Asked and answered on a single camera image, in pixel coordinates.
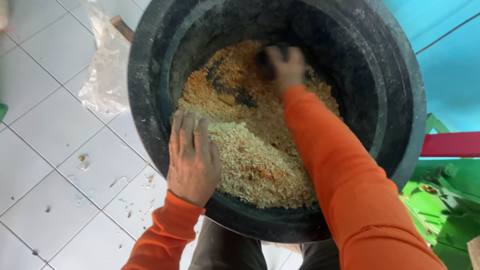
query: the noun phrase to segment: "white tile floor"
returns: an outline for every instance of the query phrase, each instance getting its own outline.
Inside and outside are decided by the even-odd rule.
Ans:
[[[98,1],[132,29],[149,3]],[[91,112],[76,98],[95,52],[79,0],[9,2],[0,36],[0,103],[9,106],[0,123],[0,269],[120,269],[163,204],[165,178],[148,163],[129,111]],[[301,264],[274,246],[264,254],[272,270]]]

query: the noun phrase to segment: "fingers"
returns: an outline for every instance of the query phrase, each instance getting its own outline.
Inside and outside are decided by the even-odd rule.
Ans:
[[[269,46],[265,48],[268,59],[272,62],[273,66],[277,66],[283,63],[282,52],[277,46]]]
[[[172,132],[170,133],[170,141],[168,143],[170,154],[180,151],[180,128],[183,123],[184,114],[183,110],[178,110],[173,116]]]
[[[298,47],[289,47],[288,48],[288,62],[289,63],[298,63],[303,65],[305,60],[303,58],[303,53]]]
[[[195,128],[195,111],[188,110],[180,128],[180,151],[193,151],[193,129]]]
[[[207,115],[202,116],[198,122],[197,130],[195,131],[195,151],[197,155],[204,155],[210,157],[210,150],[208,145],[208,124],[210,118]]]
[[[212,164],[215,171],[222,170],[222,163],[220,162],[220,152],[218,146],[214,143],[208,143],[210,155],[212,156]]]

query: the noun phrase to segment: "clear plastic bag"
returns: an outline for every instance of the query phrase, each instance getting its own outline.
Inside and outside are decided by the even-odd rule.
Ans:
[[[96,53],[88,67],[89,79],[78,93],[82,104],[101,113],[129,108],[127,63],[130,44],[110,23],[97,0],[82,0],[95,36]]]

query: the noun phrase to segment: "sawdust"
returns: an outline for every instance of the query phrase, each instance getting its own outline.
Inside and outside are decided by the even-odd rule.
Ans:
[[[315,189],[284,122],[281,102],[273,84],[257,72],[260,47],[244,41],[217,51],[204,68],[191,73],[178,108],[195,108],[197,120],[201,114],[211,117],[208,131],[223,165],[217,190],[260,208],[310,206]],[[305,85],[339,116],[330,86],[311,67]]]

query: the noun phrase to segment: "orange sleeve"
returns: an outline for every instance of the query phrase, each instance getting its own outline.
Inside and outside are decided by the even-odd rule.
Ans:
[[[133,246],[122,270],[178,270],[185,246],[195,239],[194,225],[205,209],[167,191],[165,205],[153,211],[152,227]]]
[[[341,268],[446,269],[415,229],[396,185],[350,129],[304,86],[289,88],[282,98]]]

